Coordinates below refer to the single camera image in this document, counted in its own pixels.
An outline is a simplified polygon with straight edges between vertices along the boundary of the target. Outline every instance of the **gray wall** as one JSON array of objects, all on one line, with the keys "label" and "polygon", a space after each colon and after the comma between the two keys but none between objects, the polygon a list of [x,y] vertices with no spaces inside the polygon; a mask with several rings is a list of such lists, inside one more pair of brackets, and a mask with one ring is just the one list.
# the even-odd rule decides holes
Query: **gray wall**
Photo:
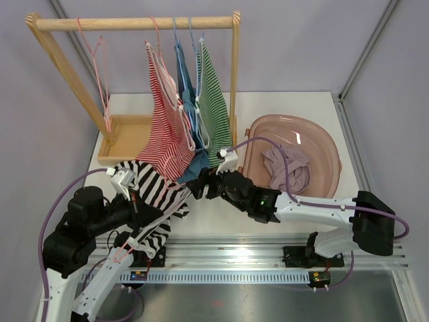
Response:
[{"label": "gray wall", "polygon": [[403,241],[429,308],[429,2],[402,1],[346,105],[376,193],[408,221]]},{"label": "gray wall", "polygon": [[[2,321],[32,319],[42,291],[40,226],[61,190],[86,170],[95,136],[89,116],[27,28],[28,11],[53,16],[45,0],[10,1],[0,11]],[[65,35],[58,36],[73,54]],[[61,214],[57,211],[49,231]]]},{"label": "gray wall", "polygon": [[[388,0],[61,0],[69,17],[242,17],[239,91],[341,90]],[[87,33],[96,42],[98,32]],[[207,48],[229,90],[231,31],[205,31]],[[178,32],[195,73],[188,31]],[[105,32],[112,93],[150,92],[144,40],[154,31]],[[200,31],[194,31],[198,41]],[[176,75],[174,33],[161,32],[164,60]]]}]

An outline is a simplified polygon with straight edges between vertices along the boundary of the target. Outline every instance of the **wooden base tray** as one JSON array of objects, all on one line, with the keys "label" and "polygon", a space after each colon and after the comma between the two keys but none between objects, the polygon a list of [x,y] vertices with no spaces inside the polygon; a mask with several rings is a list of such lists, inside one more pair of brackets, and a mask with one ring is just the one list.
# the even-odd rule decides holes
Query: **wooden base tray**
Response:
[{"label": "wooden base tray", "polygon": [[[115,144],[110,146],[103,138],[97,160],[103,166],[114,166],[121,161],[134,160],[149,141],[151,115],[112,115]],[[237,116],[233,129],[237,144]]]}]

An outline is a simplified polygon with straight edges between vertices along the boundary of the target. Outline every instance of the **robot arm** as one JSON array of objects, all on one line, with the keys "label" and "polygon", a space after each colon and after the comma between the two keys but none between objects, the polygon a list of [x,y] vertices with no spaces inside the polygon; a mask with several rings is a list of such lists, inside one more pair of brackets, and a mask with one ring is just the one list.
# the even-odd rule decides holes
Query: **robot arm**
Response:
[{"label": "robot arm", "polygon": [[196,199],[221,197],[240,211],[260,223],[287,223],[308,221],[336,227],[326,233],[314,232],[308,238],[301,267],[316,265],[319,259],[331,258],[339,253],[362,249],[370,254],[390,256],[393,254],[394,220],[351,207],[365,207],[394,212],[367,191],[359,191],[355,198],[324,199],[294,196],[288,193],[255,186],[241,173],[234,171],[237,160],[235,152],[221,152],[224,162],[218,170],[203,171],[197,180],[189,182],[188,188]]},{"label": "robot arm", "polygon": [[93,322],[119,276],[141,253],[113,248],[98,274],[74,299],[76,287],[88,257],[96,248],[95,238],[122,225],[132,235],[164,216],[146,205],[130,182],[135,174],[130,169],[111,172],[111,182],[118,195],[104,205],[103,192],[95,186],[78,189],[68,202],[68,210],[44,242],[43,259],[50,287],[47,322]]}]

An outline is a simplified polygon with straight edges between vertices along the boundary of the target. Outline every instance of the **wooden clothes rack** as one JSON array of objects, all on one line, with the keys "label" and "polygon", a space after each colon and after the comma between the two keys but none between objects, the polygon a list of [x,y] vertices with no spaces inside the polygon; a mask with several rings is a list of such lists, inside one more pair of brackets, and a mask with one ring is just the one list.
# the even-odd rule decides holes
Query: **wooden clothes rack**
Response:
[{"label": "wooden clothes rack", "polygon": [[[155,18],[155,20],[160,30],[174,29],[172,17]],[[103,142],[99,152],[99,162],[101,164],[116,164],[124,160],[133,160],[149,139],[151,116],[112,115],[112,132],[107,130],[99,107],[89,95],[80,77],[51,33],[78,31],[77,20],[43,19],[38,13],[33,12],[25,16],[25,22],[102,133]],[[155,30],[152,19],[148,17],[79,19],[79,22],[82,31]],[[176,29],[189,29],[187,17],[177,17],[175,22]],[[231,29],[233,31],[229,126],[233,134],[234,144],[236,144],[235,97],[237,93],[240,12],[234,11],[232,16],[225,17],[192,17],[191,23],[192,29]]]}]

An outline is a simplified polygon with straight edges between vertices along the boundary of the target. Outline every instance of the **wooden rod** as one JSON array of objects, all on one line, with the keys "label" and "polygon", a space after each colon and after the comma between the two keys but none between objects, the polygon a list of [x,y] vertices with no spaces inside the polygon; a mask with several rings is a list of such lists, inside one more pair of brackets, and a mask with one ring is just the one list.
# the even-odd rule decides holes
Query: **wooden rod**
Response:
[{"label": "wooden rod", "polygon": [[68,61],[66,55],[61,50],[60,45],[58,45],[53,35],[50,32],[41,32],[38,29],[38,20],[40,20],[40,15],[38,13],[28,13],[25,16],[25,22],[28,25],[28,28],[32,31],[42,48],[51,58],[51,61],[64,77],[64,80],[72,89],[82,106],[86,109],[89,116],[93,119],[95,125],[104,135],[107,142],[112,145],[115,138],[113,137],[113,134],[107,130],[105,120],[99,110],[99,107],[89,95],[81,79],[77,75],[71,63]]},{"label": "wooden rod", "polygon": [[237,94],[237,73],[239,65],[240,11],[233,14],[233,49],[231,54],[231,94],[229,97],[229,128],[234,133],[235,97]]},{"label": "wooden rod", "polygon": [[[173,18],[155,18],[160,30],[172,30]],[[151,18],[103,18],[79,19],[84,31],[103,30],[154,30]],[[192,29],[232,29],[233,17],[191,17]],[[40,31],[75,32],[78,30],[76,19],[38,19],[36,25]],[[189,29],[188,17],[176,18],[176,29]]]}]

